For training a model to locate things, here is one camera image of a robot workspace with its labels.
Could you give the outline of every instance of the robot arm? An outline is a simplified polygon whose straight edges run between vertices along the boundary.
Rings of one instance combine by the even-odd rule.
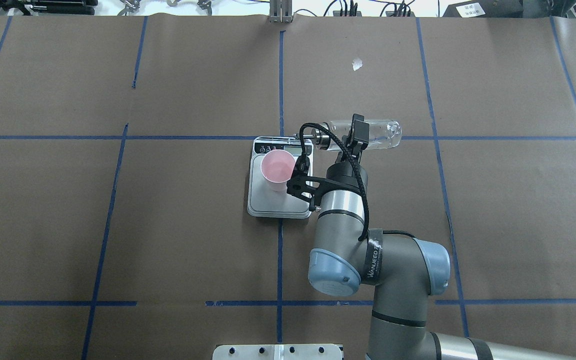
[[[355,114],[354,123],[362,120]],[[365,196],[368,175],[359,160],[367,144],[356,141],[368,138],[362,133],[366,129],[352,127],[344,139],[343,155],[327,169],[326,178],[307,177],[307,164],[297,160],[287,184],[289,194],[319,210],[308,269],[314,289],[338,297],[354,294],[362,283],[375,286],[366,360],[576,360],[426,331],[428,297],[443,294],[448,286],[448,251],[440,244],[387,230],[366,232],[361,193]],[[359,177],[364,191],[359,190]],[[307,186],[308,181],[319,186]]]

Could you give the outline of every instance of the scale platform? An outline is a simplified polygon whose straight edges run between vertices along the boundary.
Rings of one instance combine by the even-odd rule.
[[[273,191],[261,173],[261,161],[272,150],[286,150],[297,158],[302,146],[293,137],[260,136],[254,139],[250,157],[247,211],[254,217],[306,219],[311,216],[308,203],[286,192]],[[313,175],[313,142],[306,140],[310,158],[308,175]]]

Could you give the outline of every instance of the plastic cup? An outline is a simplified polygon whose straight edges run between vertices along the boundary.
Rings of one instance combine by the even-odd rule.
[[[261,160],[261,174],[268,187],[276,192],[286,191],[286,182],[290,180],[295,168],[295,158],[286,150],[272,150]]]

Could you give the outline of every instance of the clear plastic bottle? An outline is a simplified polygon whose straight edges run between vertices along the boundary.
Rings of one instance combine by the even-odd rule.
[[[370,142],[366,150],[373,149],[390,149],[395,148],[402,140],[402,126],[395,120],[364,120],[370,125]],[[332,120],[320,123],[320,125],[329,129],[339,139],[348,135],[350,132],[351,120]],[[312,142],[321,150],[339,151],[339,146],[329,137],[317,129],[313,129],[311,136]]]

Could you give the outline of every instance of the cable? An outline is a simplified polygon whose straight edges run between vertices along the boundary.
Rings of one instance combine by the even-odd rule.
[[[559,16],[560,18],[563,18],[564,15],[570,10],[569,3],[570,3],[570,0],[564,0],[563,4],[561,5],[561,14]]]
[[[334,3],[336,3],[336,2],[337,2],[337,0],[332,0],[332,2],[330,2],[330,3],[328,4],[328,7],[326,7],[326,11],[324,11],[324,14],[323,14],[322,16],[326,16],[326,14],[328,13],[328,11],[330,10],[330,7],[332,7],[332,5],[333,5]]]
[[[297,14],[298,12],[309,12],[309,13],[313,14],[315,17],[317,16],[314,12],[312,12],[309,9],[298,9],[298,10],[295,10],[294,13]]]
[[[304,140],[304,130],[306,128],[315,128],[320,132],[326,134],[327,136],[334,141],[334,143],[339,146],[339,150],[345,155],[347,161],[350,163],[350,167],[352,167],[352,173],[354,173],[354,178],[357,180],[357,187],[359,187],[359,195],[361,196],[361,203],[363,205],[363,230],[361,231],[361,235],[357,238],[357,241],[361,242],[366,239],[368,236],[368,222],[370,221],[370,214],[368,212],[368,196],[366,195],[366,187],[364,186],[364,181],[362,180],[361,173],[359,172],[359,164],[357,164],[357,160],[353,157],[350,150],[346,144],[344,144],[337,135],[335,135],[331,130],[328,130],[326,127],[319,125],[318,123],[307,122],[304,123],[299,128],[299,141],[301,142],[301,156],[306,157],[306,141]]]
[[[396,9],[397,11],[393,14],[391,14],[391,16],[396,16],[398,18],[404,18],[406,16],[410,16],[410,6],[406,4],[406,2],[402,1],[401,4],[399,5],[399,8]]]
[[[379,17],[380,17],[380,18],[381,18],[382,16],[384,16],[384,11],[386,11],[386,8],[387,8],[389,5],[394,5],[394,6],[395,6],[395,12],[397,12],[397,4],[394,3],[394,2],[388,2],[388,3],[383,7],[383,9],[381,9],[381,12],[379,13]]]
[[[412,239],[417,238],[415,235],[409,233],[408,231],[403,231],[403,230],[384,230],[383,233],[384,234],[391,234],[391,235],[405,235],[405,236],[412,238]]]

